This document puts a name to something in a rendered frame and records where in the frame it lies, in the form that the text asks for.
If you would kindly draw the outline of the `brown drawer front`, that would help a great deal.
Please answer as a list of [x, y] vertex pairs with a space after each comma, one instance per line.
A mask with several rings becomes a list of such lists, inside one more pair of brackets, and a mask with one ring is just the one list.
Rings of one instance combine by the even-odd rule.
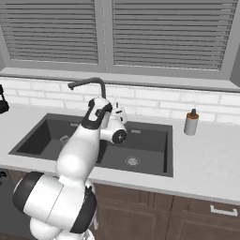
[[[216, 209], [232, 211], [237, 209], [238, 217], [225, 216], [210, 212], [210, 204], [213, 204]], [[172, 202], [172, 211], [176, 214], [187, 214], [198, 217], [216, 218], [220, 220], [230, 220], [240, 223], [240, 205], [232, 205], [222, 202], [211, 202], [206, 200], [197, 200], [186, 197], [174, 196]]]

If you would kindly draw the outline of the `dark grey dishwasher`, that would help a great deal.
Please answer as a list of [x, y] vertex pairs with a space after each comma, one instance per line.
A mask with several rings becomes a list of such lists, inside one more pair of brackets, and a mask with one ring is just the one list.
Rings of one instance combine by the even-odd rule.
[[30, 233], [29, 218], [12, 202], [13, 190], [8, 171], [0, 169], [0, 233], [35, 240]]

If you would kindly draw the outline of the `brown cupboard door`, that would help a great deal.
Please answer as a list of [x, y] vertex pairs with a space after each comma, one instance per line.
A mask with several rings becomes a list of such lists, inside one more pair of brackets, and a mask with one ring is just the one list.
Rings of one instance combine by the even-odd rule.
[[165, 240], [173, 196], [95, 184], [96, 240]]
[[240, 224], [172, 215], [166, 240], [240, 240]]

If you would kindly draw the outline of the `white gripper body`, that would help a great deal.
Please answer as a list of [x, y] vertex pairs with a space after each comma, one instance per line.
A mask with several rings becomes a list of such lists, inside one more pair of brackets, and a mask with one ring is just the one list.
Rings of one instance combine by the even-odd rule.
[[120, 120], [123, 124], [125, 124], [128, 121], [127, 114], [126, 114], [125, 109], [123, 107], [120, 108], [119, 116], [120, 116]]

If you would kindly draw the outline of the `grey window blind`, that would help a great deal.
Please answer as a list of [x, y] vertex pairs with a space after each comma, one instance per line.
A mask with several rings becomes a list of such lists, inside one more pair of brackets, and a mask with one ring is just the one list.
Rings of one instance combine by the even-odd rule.
[[113, 62], [220, 70], [238, 0], [112, 0]]
[[0, 0], [0, 27], [12, 60], [98, 62], [95, 0]]

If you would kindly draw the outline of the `dark grey sink faucet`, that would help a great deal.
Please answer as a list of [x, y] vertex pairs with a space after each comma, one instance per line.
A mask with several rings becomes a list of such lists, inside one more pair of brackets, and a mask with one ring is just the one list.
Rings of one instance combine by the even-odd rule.
[[89, 83], [98, 83], [100, 85], [101, 88], [101, 96], [103, 98], [106, 98], [106, 87], [105, 87], [105, 83], [103, 80], [101, 80], [100, 78], [97, 77], [93, 77], [90, 79], [84, 79], [81, 81], [76, 81], [76, 82], [70, 82], [67, 84], [68, 88], [70, 90], [73, 90], [75, 87], [81, 86], [81, 85], [86, 85]]

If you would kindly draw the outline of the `grey window frame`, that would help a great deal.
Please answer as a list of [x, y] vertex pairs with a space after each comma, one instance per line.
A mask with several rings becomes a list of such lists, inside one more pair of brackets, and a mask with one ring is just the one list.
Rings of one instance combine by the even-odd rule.
[[12, 60], [0, 27], [0, 76], [49, 80], [99, 77], [108, 83], [240, 91], [240, 0], [220, 70], [116, 65], [113, 62], [112, 0], [95, 0], [95, 12], [96, 64]]

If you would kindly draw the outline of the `grey soap dispenser bottle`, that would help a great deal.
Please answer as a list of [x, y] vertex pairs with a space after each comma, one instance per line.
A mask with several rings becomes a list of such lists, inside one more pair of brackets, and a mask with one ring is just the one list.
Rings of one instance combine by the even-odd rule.
[[196, 133], [198, 121], [199, 115], [195, 109], [192, 109], [191, 112], [187, 113], [184, 133], [188, 136], [193, 136]]

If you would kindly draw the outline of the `dark grey double sink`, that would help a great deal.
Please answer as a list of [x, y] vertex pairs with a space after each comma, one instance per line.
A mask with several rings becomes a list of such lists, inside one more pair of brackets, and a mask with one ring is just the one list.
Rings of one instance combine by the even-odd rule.
[[[81, 121], [80, 116], [48, 113], [10, 153], [56, 160]], [[101, 168], [172, 177], [173, 128], [128, 121], [126, 129], [127, 139], [124, 142], [100, 143], [96, 165]]]

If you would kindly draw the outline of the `black countertop appliance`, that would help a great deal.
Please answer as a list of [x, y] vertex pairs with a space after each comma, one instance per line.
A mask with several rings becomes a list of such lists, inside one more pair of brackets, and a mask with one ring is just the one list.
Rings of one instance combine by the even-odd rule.
[[0, 84], [0, 96], [2, 97], [2, 99], [0, 100], [0, 113], [6, 113], [9, 110], [9, 106], [8, 102], [5, 100], [4, 89], [1, 84]]

